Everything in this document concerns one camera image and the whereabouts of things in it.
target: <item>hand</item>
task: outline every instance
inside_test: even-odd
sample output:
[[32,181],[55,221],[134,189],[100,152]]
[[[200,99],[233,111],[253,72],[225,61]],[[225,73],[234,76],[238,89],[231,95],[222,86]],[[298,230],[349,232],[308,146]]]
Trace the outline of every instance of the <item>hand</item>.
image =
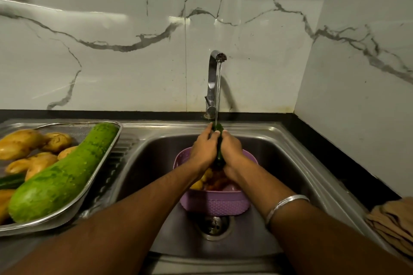
[[191,155],[188,162],[193,163],[200,173],[204,173],[214,162],[216,157],[216,145],[220,136],[219,131],[215,131],[211,138],[209,134],[212,130],[212,123],[209,123],[204,131],[198,136],[192,146]]
[[224,166],[225,175],[230,180],[238,183],[236,168],[238,168],[239,163],[243,163],[248,158],[242,152],[241,142],[225,129],[222,132],[221,152],[226,162]]

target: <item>person's right hand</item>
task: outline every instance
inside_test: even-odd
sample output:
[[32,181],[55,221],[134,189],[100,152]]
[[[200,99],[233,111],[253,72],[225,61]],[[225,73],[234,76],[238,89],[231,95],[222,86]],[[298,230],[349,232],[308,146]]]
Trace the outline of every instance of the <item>person's right hand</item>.
[[226,163],[224,166],[225,175],[230,180],[238,183],[236,169],[240,163],[248,158],[242,152],[241,142],[225,129],[222,132],[221,153]]

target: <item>person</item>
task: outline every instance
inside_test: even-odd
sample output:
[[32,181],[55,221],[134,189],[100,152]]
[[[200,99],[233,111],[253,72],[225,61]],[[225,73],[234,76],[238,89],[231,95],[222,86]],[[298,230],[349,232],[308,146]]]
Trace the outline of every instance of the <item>person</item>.
[[[169,212],[213,163],[220,132],[212,124],[193,145],[189,160],[136,193],[61,235],[45,241],[4,275],[137,274]],[[263,218],[295,195],[242,154],[240,141],[222,133],[225,174]],[[269,223],[297,274],[412,274],[405,262],[304,199],[277,209]]]

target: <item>wall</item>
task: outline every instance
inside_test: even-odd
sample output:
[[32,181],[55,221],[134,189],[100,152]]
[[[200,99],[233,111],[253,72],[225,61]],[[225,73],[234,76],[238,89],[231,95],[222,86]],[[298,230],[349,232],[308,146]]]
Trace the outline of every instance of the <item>wall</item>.
[[413,0],[325,0],[295,108],[402,196],[413,193],[412,19]]
[[0,108],[292,112],[323,0],[0,0]]

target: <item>yellow vegetable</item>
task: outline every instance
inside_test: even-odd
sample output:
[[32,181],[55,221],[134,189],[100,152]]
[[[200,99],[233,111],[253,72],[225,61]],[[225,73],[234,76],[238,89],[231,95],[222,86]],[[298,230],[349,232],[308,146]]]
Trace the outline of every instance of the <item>yellow vegetable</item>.
[[23,173],[28,170],[31,162],[29,159],[20,159],[7,165],[5,172],[7,174]]
[[199,181],[195,182],[191,186],[191,189],[195,189],[195,190],[202,190],[203,188],[204,188],[204,183],[202,182],[202,180],[199,180]]
[[201,180],[206,183],[209,179],[212,178],[212,176],[214,175],[214,173],[212,173],[212,169],[209,168],[205,171],[204,175],[202,176]]
[[21,129],[0,140],[0,160],[21,159],[43,146],[45,138],[33,129]]
[[42,151],[51,153],[59,153],[62,150],[69,148],[72,144],[72,137],[65,133],[47,133],[46,144],[41,148]]
[[57,156],[51,153],[39,154],[37,157],[30,158],[30,168],[26,173],[25,181],[31,179],[37,173],[57,162]]
[[59,153],[59,155],[57,156],[57,159],[60,161],[61,159],[66,158],[69,155],[69,153],[74,152],[76,148],[77,146],[74,146],[74,147],[70,147],[70,148],[63,150],[61,153]]
[[9,217],[8,206],[15,191],[15,189],[0,190],[0,225]]

